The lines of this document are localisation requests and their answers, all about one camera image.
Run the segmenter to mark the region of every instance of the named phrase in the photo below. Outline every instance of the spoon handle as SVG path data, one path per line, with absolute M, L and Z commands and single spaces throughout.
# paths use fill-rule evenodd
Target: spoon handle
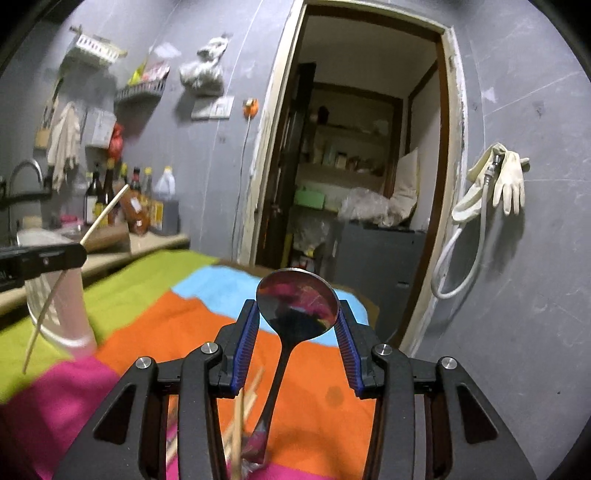
M 281 355 L 279 356 L 279 363 L 275 370 L 275 376 L 273 377 L 273 383 L 269 390 L 269 396 L 265 402 L 265 406 L 262 409 L 261 416 L 256 423 L 256 427 L 252 432 L 250 440 L 246 444 L 245 450 L 243 450 L 243 456 L 249 462 L 263 464 L 265 459 L 265 451 L 267 450 L 267 441 L 269 439 L 269 430 L 271 428 L 271 419 L 273 417 L 273 410 L 275 409 L 275 403 L 277 402 L 277 395 L 279 394 L 279 388 L 283 375 L 285 374 L 285 368 L 287 362 L 290 359 L 291 351 L 293 346 L 281 347 Z

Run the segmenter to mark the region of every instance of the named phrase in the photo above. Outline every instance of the spoon bowl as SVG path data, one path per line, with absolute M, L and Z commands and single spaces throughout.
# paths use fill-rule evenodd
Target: spoon bowl
M 256 303 L 285 346 L 296 346 L 330 330 L 340 308 L 328 283 L 299 268 L 277 270 L 263 278 L 256 288 Z

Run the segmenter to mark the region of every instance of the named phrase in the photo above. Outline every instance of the green box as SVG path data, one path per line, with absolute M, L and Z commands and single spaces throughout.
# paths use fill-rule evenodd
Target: green box
M 324 208 L 324 193 L 314 190 L 300 189 L 295 191 L 294 204 L 322 210 Z

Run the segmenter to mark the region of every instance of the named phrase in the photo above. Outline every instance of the rubber glove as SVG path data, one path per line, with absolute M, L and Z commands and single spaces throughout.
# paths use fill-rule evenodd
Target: rubber glove
M 494 150 L 506 152 L 507 149 L 500 143 L 491 145 L 486 149 L 474 166 L 468 170 L 466 178 L 473 182 L 473 184 L 452 210 L 452 219 L 454 223 L 466 223 L 480 215 L 480 210 L 482 208 L 484 173 L 486 172 L 488 165 L 492 163 L 495 156 L 493 152 Z
M 529 161 L 529 158 L 520 159 L 517 152 L 510 150 L 505 152 L 501 173 L 496 181 L 495 191 L 492 196 L 492 206 L 496 207 L 501 201 L 501 193 L 503 194 L 503 212 L 505 212 L 505 215 L 511 213 L 511 205 L 513 205 L 513 212 L 516 215 L 519 214 L 519 206 L 523 208 L 525 205 L 525 185 L 521 166 Z

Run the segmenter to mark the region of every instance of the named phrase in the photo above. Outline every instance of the orange cloth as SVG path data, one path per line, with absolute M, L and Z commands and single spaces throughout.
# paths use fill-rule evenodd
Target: orange cloth
M 139 357 L 157 362 L 186 356 L 212 341 L 233 320 L 210 312 L 198 299 L 165 293 L 131 325 L 117 330 L 99 348 L 98 360 L 123 374 Z M 259 331 L 246 387 L 258 368 L 265 373 L 246 422 L 251 432 L 261 414 L 277 367 L 277 335 Z M 219 400 L 220 425 L 232 418 L 232 400 Z M 316 475 L 359 479 L 374 418 L 375 402 L 358 400 L 347 384 L 339 350 L 306 342 L 295 348 L 281 384 L 269 437 L 273 463 Z

